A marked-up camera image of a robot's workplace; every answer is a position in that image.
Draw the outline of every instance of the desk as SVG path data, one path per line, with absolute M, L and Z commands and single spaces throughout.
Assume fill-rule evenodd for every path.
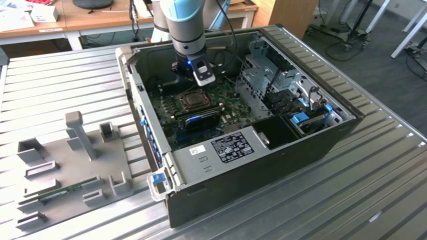
M 35 22 L 35 27 L 0 32 L 0 45 L 64 38 L 67 23 L 62 0 L 55 3 L 55 6 L 59 13 L 58 22 Z
M 107 7 L 88 14 L 88 10 L 76 7 L 72 0 L 59 0 L 55 6 L 59 11 L 58 22 L 35 23 L 35 27 L 0 32 L 0 45 L 67 38 L 72 50 L 82 50 L 82 36 L 132 29 L 128 0 L 114 1 L 111 11 L 118 12 L 103 12 L 110 11 Z M 230 6 L 227 15 L 230 19 L 243 18 L 242 28 L 250 28 L 256 10 L 256 5 L 236 3 Z M 140 29 L 154 26 L 152 18 L 139 19 Z

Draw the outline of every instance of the white sticker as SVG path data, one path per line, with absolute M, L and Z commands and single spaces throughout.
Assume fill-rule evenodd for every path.
M 203 153 L 206 151 L 206 146 L 200 145 L 190 149 L 191 156 Z
M 59 32 L 63 31 L 62 28 L 51 28 L 51 29 L 42 29 L 39 30 L 39 33 L 50 33 L 50 32 Z

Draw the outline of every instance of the white desk leg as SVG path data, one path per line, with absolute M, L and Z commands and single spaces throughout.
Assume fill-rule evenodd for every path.
M 418 10 L 418 13 L 415 14 L 415 16 L 413 17 L 411 21 L 409 22 L 406 28 L 403 29 L 403 32 L 409 32 L 414 23 L 417 22 L 417 20 L 419 19 L 421 15 L 423 14 L 423 12 L 427 9 L 427 4 L 425 4 L 425 6 Z
M 246 16 L 243 18 L 242 28 L 247 29 L 252 27 L 255 11 L 247 11 Z
M 414 38 L 415 34 L 419 32 L 421 28 L 423 27 L 425 23 L 427 21 L 427 12 L 425 14 L 425 16 L 422 17 L 422 19 L 419 20 L 417 26 L 414 27 L 413 31 L 409 33 L 409 35 L 406 36 L 403 42 L 401 43 L 401 45 L 398 46 L 398 48 L 395 49 L 394 53 L 391 54 L 391 57 L 395 59 L 398 57 L 398 55 L 401 54 L 402 50 L 407 47 L 411 39 Z
M 330 24 L 330 21 L 331 21 L 331 18 L 335 14 L 335 11 L 336 11 L 336 8 L 339 7 L 339 3 L 340 3 L 342 0 L 334 0 L 332 2 L 332 7 L 331 9 L 328 10 L 328 13 L 327 13 L 327 16 L 326 16 L 326 20 L 324 20 L 324 24 L 328 25 Z
M 371 21 L 367 29 L 366 29 L 366 32 L 370 33 L 373 31 L 373 29 L 375 28 L 377 24 L 379 23 L 379 20 L 386 12 L 386 8 L 387 8 L 387 5 L 390 4 L 391 0 L 386 0 L 385 3 L 382 4 L 381 6 L 381 9 L 374 17 L 374 20 Z
M 80 32 L 79 31 L 67 31 L 66 32 L 66 37 L 68 39 L 71 49 L 75 50 L 82 50 L 82 42 L 80 42 Z
M 354 9 L 355 9 L 356 3 L 358 3 L 358 0 L 351 0 L 351 3 L 350 3 L 348 8 L 347 8 L 347 10 L 346 10 L 346 13 L 344 13 L 344 15 L 342 16 L 342 19 L 340 19 L 340 21 L 342 21 L 343 23 L 347 22 L 348 17 L 350 17 L 350 14 L 352 14 L 352 11 L 354 11 Z

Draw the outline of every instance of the barcode label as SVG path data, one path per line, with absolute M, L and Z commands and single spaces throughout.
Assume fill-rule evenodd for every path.
M 39 30 L 40 33 L 58 32 L 58 31 L 63 31 L 63 29 L 62 28 L 51 28 L 51 29 Z

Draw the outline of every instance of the label sticker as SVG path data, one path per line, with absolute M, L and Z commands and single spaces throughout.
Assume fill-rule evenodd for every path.
M 254 153 L 254 149 L 242 132 L 226 136 L 211 143 L 223 163 L 230 163 Z
M 39 30 L 39 33 L 58 32 L 58 31 L 63 31 L 63 29 L 62 28 L 42 29 Z
M 206 146 L 200 145 L 190 149 L 191 156 L 203 153 L 206 151 Z

